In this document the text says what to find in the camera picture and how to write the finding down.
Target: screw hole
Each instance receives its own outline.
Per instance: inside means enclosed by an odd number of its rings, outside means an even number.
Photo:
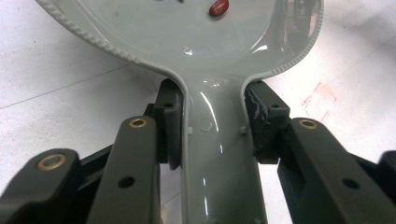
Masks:
[[[125,176],[119,181],[120,189],[127,189],[134,184],[134,178],[131,176]]]
[[[173,104],[164,104],[163,105],[165,108],[172,108],[173,107]]]
[[[300,124],[307,129],[316,129],[317,128],[316,123],[312,122],[311,120],[307,120],[307,119],[300,120]]]
[[[361,186],[356,182],[355,180],[351,178],[344,178],[343,179],[343,184],[350,189],[359,189]]]
[[[129,122],[129,126],[133,128],[141,128],[146,126],[148,122],[145,119],[134,119],[131,122]]]

